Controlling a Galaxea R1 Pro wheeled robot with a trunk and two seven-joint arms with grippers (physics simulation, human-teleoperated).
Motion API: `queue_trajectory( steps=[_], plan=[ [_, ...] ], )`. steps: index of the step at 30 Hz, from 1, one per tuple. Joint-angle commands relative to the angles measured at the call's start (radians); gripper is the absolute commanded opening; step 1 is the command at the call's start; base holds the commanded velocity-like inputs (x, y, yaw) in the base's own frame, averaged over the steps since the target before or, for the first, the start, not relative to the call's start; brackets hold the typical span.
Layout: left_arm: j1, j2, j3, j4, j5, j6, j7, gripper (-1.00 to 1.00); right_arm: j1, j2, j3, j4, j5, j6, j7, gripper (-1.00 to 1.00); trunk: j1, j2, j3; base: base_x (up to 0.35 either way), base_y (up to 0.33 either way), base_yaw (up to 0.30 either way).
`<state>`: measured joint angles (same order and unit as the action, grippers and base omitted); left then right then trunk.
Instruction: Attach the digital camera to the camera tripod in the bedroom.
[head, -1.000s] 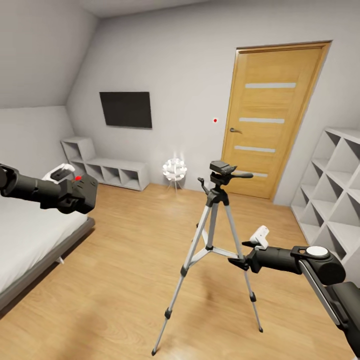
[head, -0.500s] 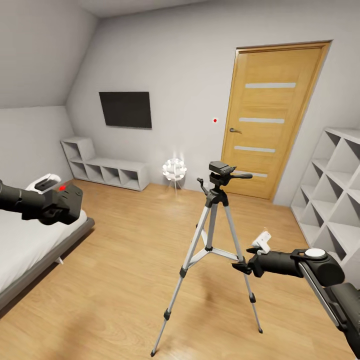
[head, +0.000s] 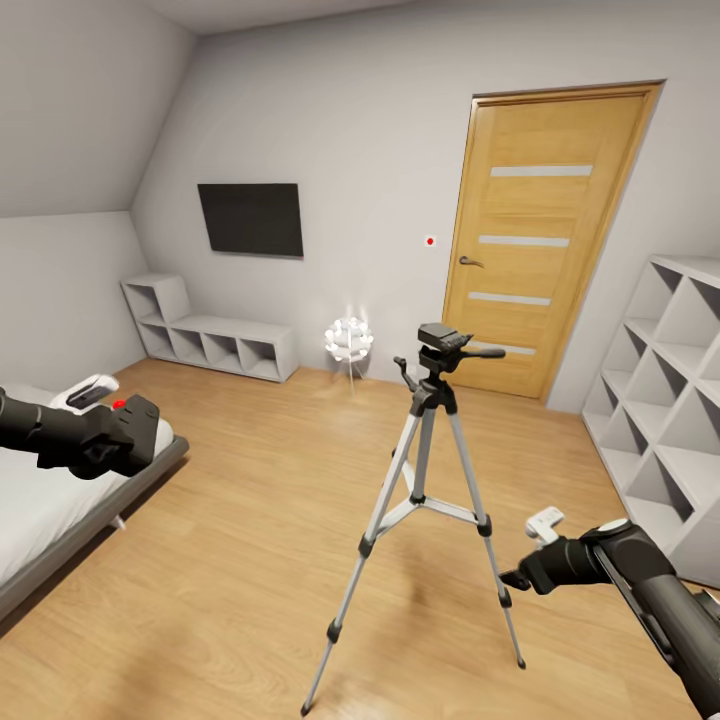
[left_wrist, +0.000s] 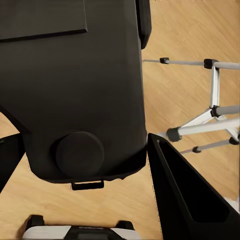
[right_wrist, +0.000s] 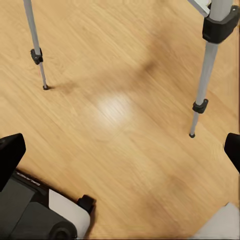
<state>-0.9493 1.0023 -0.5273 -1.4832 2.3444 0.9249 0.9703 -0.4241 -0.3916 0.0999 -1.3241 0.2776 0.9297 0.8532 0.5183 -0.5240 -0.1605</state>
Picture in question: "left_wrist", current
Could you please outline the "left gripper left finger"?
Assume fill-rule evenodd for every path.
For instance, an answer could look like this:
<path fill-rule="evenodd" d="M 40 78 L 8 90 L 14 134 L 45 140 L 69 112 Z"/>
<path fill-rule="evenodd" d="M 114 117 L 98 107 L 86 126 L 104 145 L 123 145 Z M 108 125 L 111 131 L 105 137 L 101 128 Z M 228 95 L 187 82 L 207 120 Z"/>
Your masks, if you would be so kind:
<path fill-rule="evenodd" d="M 0 193 L 26 153 L 21 133 L 0 138 Z"/>

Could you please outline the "digital camera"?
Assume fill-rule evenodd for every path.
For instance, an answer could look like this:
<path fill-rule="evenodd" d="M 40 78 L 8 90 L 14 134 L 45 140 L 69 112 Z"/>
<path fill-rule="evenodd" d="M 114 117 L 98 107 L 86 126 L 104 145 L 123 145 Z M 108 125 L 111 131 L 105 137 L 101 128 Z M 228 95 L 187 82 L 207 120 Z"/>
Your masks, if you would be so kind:
<path fill-rule="evenodd" d="M 104 188 L 146 165 L 150 0 L 0 0 L 0 112 L 31 172 Z"/>

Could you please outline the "camera tripod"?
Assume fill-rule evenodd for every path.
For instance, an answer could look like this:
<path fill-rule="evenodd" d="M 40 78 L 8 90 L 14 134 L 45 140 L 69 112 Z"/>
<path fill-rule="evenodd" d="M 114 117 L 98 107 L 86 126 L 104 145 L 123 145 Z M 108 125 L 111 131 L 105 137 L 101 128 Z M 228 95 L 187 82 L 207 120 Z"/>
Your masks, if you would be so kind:
<path fill-rule="evenodd" d="M 215 59 L 205 59 L 204 62 L 199 61 L 184 61 L 184 60 L 170 60 L 169 57 L 162 57 L 160 60 L 143 59 L 143 62 L 154 62 L 162 64 L 178 64 L 191 66 L 204 66 L 211 70 L 210 82 L 210 107 L 201 115 L 191 119 L 186 124 L 177 128 L 169 128 L 165 132 L 156 133 L 156 135 L 168 138 L 170 142 L 179 142 L 182 136 L 198 134 L 209 131 L 216 131 L 225 129 L 230 135 L 230 139 L 218 141 L 203 146 L 196 146 L 192 149 L 181 151 L 180 154 L 186 153 L 201 153 L 202 150 L 212 149 L 225 145 L 240 145 L 240 132 L 236 128 L 240 128 L 240 117 L 227 119 L 224 115 L 240 114 L 240 104 L 230 106 L 219 106 L 220 96 L 220 69 L 240 70 L 240 63 L 233 62 L 219 62 Z M 208 122 L 215 119 L 214 122 Z"/>

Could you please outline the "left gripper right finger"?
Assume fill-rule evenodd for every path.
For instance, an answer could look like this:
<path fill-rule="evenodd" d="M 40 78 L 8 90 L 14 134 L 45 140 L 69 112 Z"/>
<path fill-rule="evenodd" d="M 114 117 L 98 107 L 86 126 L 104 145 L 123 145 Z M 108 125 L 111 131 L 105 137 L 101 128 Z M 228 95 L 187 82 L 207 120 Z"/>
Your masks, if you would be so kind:
<path fill-rule="evenodd" d="M 240 214 L 168 138 L 149 133 L 147 154 L 163 240 L 240 240 Z"/>

